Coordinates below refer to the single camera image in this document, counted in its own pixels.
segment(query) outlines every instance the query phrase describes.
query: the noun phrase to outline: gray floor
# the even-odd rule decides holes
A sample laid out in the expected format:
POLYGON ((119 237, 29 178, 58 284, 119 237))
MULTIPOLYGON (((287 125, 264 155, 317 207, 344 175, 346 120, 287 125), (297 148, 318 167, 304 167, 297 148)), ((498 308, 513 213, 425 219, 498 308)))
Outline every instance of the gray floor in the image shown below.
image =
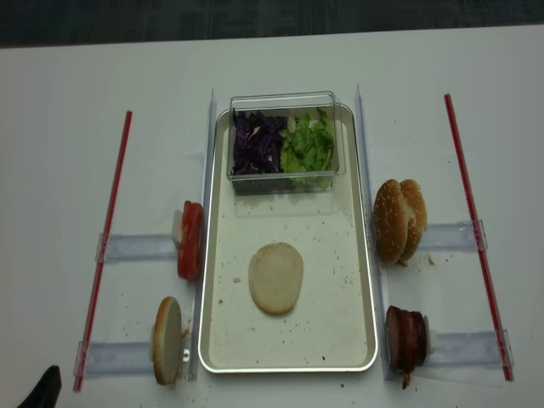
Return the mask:
POLYGON ((0 46, 544 22, 543 0, 0 0, 0 46))

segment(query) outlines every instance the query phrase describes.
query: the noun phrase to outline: metal tray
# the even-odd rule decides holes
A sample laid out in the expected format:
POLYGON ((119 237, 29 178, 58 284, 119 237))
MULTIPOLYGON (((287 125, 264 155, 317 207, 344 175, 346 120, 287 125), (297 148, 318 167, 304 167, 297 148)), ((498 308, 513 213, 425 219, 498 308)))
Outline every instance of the metal tray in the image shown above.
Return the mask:
POLYGON ((340 111, 346 172, 320 193, 236 196, 228 111, 217 120, 198 348, 211 372, 364 371, 376 359, 354 116, 340 111), (253 302, 247 267, 279 241, 301 253, 304 275, 295 309, 274 317, 253 302))

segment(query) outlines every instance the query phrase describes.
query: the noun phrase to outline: food ingredient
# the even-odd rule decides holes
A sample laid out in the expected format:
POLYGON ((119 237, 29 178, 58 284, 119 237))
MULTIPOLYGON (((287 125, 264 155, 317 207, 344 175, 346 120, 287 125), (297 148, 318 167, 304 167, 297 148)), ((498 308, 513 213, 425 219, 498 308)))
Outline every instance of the food ingredient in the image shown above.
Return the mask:
POLYGON ((286 173, 328 170, 332 163, 334 139, 325 110, 317 108, 319 120, 310 125, 310 116, 289 116, 287 128, 280 131, 284 138, 280 165, 286 173))
POLYGON ((194 280, 200 272, 202 214, 198 202, 185 202, 178 249, 178 276, 182 279, 194 280))
POLYGON ((303 279, 303 259, 285 242, 268 244, 249 263, 249 289, 264 312, 283 315, 294 308, 303 279))
POLYGON ((374 203, 377 250, 384 264, 405 263, 417 250, 427 228, 427 209, 414 180, 386 181, 374 203))
POLYGON ((389 306, 386 328, 389 365, 402 371, 402 389, 410 384, 410 373, 422 366, 428 355, 428 328, 419 312, 389 306))
POLYGON ((279 173, 283 138, 279 131, 286 128, 285 116, 265 116, 262 112, 233 112, 235 123, 234 175, 279 173))
POLYGON ((161 385, 176 380, 181 351, 181 309, 175 297, 162 299, 153 329, 153 371, 161 385))

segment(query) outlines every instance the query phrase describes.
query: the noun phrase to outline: tray rim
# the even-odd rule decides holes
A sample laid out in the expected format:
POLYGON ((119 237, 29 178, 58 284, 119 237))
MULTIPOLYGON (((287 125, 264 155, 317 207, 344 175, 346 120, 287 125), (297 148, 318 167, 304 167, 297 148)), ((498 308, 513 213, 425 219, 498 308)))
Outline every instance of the tray rim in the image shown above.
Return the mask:
MULTIPOLYGON (((359 186, 359 194, 358 194, 358 201, 360 203, 360 211, 361 211, 361 217, 362 217, 362 224, 364 226, 362 234, 363 234, 363 240, 365 242, 365 259, 366 259, 366 272, 368 274, 368 285, 369 285, 369 293, 370 293, 370 308, 371 308, 371 317, 372 317, 372 323, 371 328, 373 331, 373 337, 374 337, 374 343, 376 346, 374 347, 374 352, 372 354, 372 357, 370 360, 362 365, 357 367, 295 367, 295 368, 282 368, 282 367, 275 367, 275 368, 214 368, 210 366, 204 356, 202 355, 202 327, 204 323, 204 314, 202 313, 202 310, 204 309, 204 303, 206 299, 206 291, 207 291, 207 285, 206 285, 206 277, 207 277, 207 269, 208 269, 208 251, 210 246, 210 225, 211 225, 211 218, 208 218, 207 221, 207 232, 206 232, 206 252, 205 252, 205 259, 204 259, 204 270, 202 274, 202 296, 201 296, 201 312, 200 312, 200 318, 199 318, 199 329, 198 329, 198 357, 204 366, 204 368, 213 373, 213 374, 244 374, 244 373, 305 373, 305 372, 363 372, 368 370, 377 359, 377 353, 379 348, 379 342, 378 342, 378 336, 377 336, 377 322, 376 322, 376 310, 375 310, 375 304, 374 304, 374 292, 373 292, 373 283, 372 283, 372 270, 371 270, 371 251, 368 246, 368 237, 366 232, 366 220, 365 220, 365 209, 363 205, 363 186, 361 184, 360 180, 360 155, 359 155, 359 149, 358 147, 358 139, 357 139, 357 127, 355 126, 355 116, 353 111, 347 106, 346 104, 339 104, 341 109, 345 109, 350 116, 349 121, 352 123, 353 129, 354 129, 354 139, 355 139, 355 159, 356 159, 356 168, 357 168, 357 182, 359 186)), ((215 128, 214 128, 214 138, 213 138, 213 145, 209 145, 208 149, 213 149, 213 160, 212 160, 212 173, 215 172, 215 165, 216 165, 216 157, 215 157, 215 146, 216 146, 216 140, 218 137, 218 123, 220 120, 222 120, 223 116, 228 115, 230 113, 230 110, 225 110, 221 114, 218 115, 217 120, 215 121, 215 128)), ((210 180, 211 189, 210 189, 210 196, 213 194, 213 182, 210 180)), ((210 200, 208 204, 208 208, 205 209, 205 211, 211 212, 212 210, 212 200, 210 200)))

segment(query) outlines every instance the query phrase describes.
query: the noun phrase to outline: sausage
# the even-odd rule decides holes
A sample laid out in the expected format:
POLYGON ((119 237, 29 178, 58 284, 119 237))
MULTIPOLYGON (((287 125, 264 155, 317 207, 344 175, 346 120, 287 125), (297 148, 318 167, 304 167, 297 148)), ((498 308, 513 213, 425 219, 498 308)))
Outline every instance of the sausage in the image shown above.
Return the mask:
POLYGON ((386 315, 389 365, 402 372, 402 389, 410 384, 410 373, 427 356, 427 329, 419 312, 389 306, 386 315))

